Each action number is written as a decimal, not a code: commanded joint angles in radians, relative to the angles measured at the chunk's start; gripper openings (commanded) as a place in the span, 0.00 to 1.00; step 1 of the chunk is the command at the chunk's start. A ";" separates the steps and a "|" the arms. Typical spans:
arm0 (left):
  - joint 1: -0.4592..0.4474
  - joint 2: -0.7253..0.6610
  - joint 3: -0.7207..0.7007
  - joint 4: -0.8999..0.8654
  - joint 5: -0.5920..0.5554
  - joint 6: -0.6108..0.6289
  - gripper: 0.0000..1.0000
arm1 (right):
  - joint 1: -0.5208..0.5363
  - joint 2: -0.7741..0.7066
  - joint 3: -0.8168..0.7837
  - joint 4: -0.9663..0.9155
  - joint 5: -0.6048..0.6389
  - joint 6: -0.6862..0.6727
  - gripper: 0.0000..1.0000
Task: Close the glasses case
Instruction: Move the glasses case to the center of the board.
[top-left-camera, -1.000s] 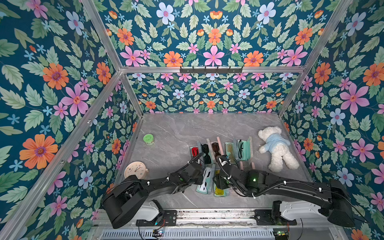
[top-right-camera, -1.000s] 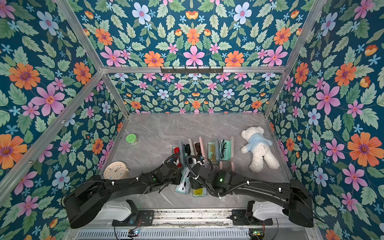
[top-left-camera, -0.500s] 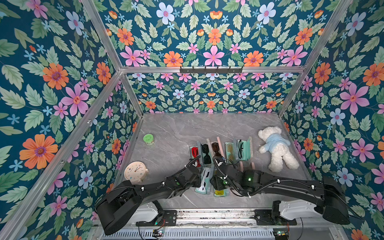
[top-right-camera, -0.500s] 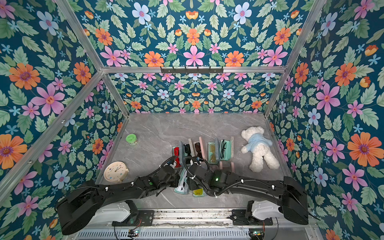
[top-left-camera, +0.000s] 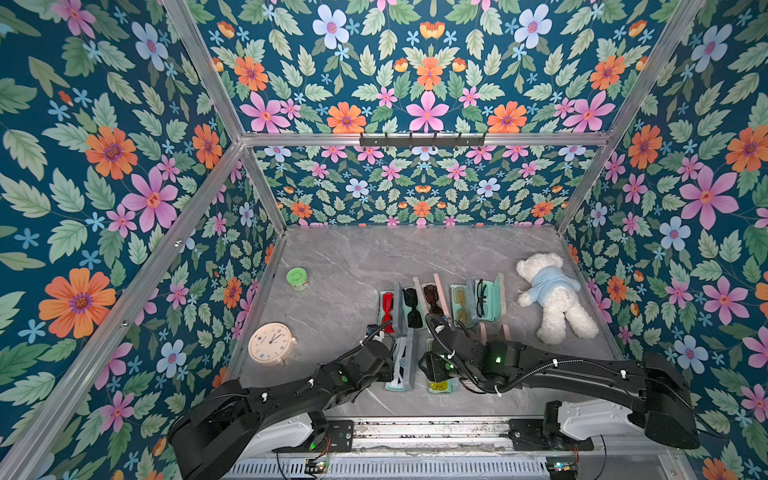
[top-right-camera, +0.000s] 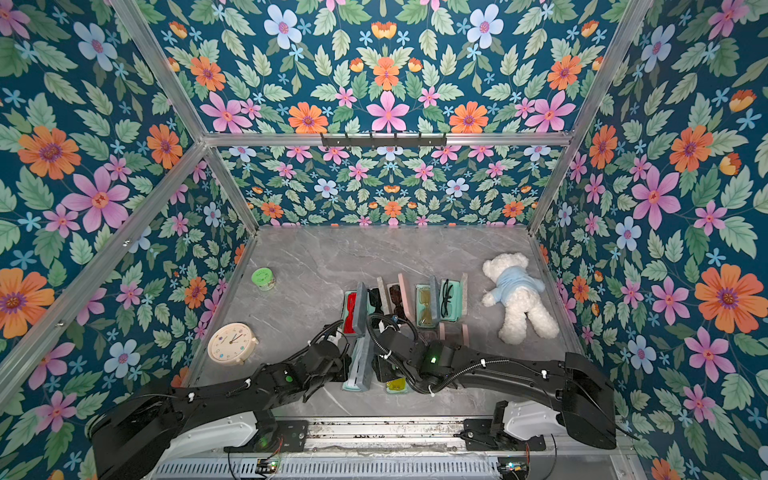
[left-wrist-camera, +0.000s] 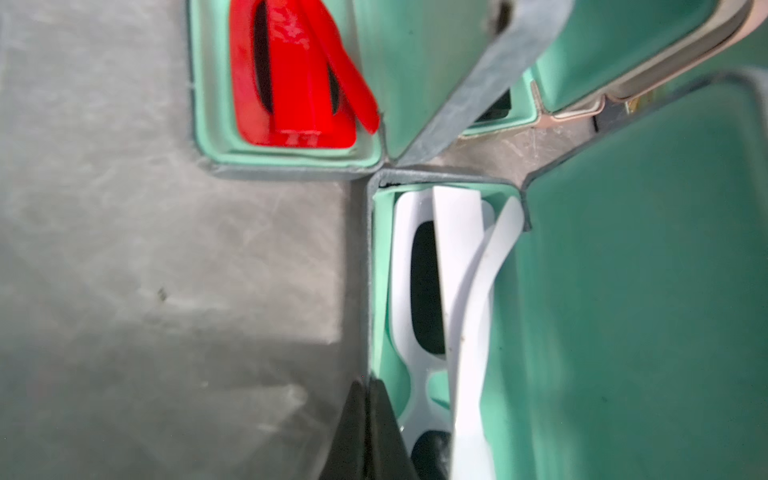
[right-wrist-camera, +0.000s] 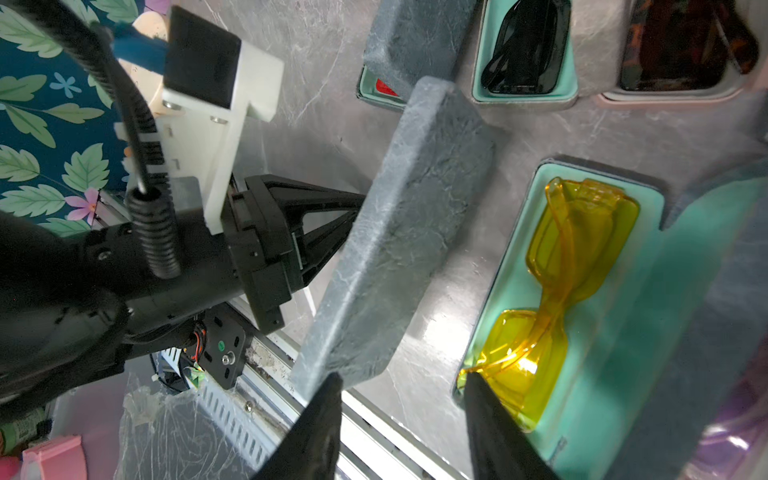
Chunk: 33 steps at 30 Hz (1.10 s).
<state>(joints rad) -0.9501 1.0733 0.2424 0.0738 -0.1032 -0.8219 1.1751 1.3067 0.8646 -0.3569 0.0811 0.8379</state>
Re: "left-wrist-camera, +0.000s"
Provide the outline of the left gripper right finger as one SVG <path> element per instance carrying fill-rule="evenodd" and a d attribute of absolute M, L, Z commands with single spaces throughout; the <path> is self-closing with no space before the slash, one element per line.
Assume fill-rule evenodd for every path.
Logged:
<path fill-rule="evenodd" d="M 417 480 L 386 386 L 373 379 L 367 395 L 367 478 Z"/>

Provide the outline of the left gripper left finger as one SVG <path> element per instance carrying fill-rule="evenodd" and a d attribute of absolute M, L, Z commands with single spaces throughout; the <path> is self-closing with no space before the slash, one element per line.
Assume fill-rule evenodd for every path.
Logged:
<path fill-rule="evenodd" d="M 320 480 L 365 478 L 367 390 L 354 381 L 350 385 Z"/>

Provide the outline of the grey case with white glasses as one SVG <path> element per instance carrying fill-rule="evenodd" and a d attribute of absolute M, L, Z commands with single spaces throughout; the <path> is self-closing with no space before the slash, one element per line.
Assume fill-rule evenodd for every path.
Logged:
<path fill-rule="evenodd" d="M 412 309 L 401 196 L 525 213 L 492 295 L 481 403 L 500 479 L 767 475 L 767 72 L 703 76 L 532 172 L 385 169 L 366 189 L 368 369 L 405 443 L 451 428 L 445 326 Z"/>

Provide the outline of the grey case with red glasses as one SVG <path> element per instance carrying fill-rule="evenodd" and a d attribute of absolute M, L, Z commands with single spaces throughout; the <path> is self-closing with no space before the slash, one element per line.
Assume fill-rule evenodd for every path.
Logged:
<path fill-rule="evenodd" d="M 194 134 L 238 179 L 358 178 L 449 147 L 569 1 L 191 1 Z"/>

